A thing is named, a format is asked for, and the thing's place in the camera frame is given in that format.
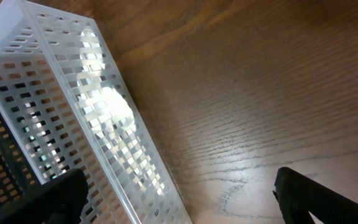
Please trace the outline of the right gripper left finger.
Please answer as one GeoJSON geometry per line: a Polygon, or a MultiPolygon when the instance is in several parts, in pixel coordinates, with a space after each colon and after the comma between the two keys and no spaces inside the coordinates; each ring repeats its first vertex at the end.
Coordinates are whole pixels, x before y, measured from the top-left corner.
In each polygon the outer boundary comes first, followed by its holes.
{"type": "Polygon", "coordinates": [[[70,169],[31,190],[18,200],[0,207],[0,223],[73,223],[81,221],[88,196],[82,170],[70,169]]]}

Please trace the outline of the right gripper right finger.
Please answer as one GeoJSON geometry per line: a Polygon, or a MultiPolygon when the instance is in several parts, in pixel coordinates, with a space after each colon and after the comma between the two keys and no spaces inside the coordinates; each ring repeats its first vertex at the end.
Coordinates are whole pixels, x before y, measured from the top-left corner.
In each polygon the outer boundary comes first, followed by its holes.
{"type": "Polygon", "coordinates": [[[285,223],[358,223],[358,203],[311,180],[289,167],[281,167],[273,194],[285,223]]]}

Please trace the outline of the white plastic spoon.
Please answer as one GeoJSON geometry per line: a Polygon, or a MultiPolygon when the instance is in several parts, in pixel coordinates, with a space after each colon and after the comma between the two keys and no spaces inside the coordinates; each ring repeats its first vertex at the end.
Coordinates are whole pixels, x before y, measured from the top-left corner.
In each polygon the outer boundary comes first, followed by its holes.
{"type": "Polygon", "coordinates": [[[76,100],[109,168],[128,197],[167,195],[167,176],[159,154],[119,71],[100,40],[80,42],[86,49],[75,70],[76,100]]]}

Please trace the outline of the clear perforated plastic basket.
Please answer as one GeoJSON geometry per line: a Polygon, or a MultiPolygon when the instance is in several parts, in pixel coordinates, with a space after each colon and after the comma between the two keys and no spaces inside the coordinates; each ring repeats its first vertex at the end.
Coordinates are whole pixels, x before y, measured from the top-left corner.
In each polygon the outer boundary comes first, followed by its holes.
{"type": "Polygon", "coordinates": [[[93,19],[29,1],[0,2],[0,111],[13,137],[41,184],[83,171],[89,190],[81,223],[189,223],[160,155],[163,197],[128,197],[109,168],[76,100],[86,40],[100,40],[114,61],[93,19]]]}

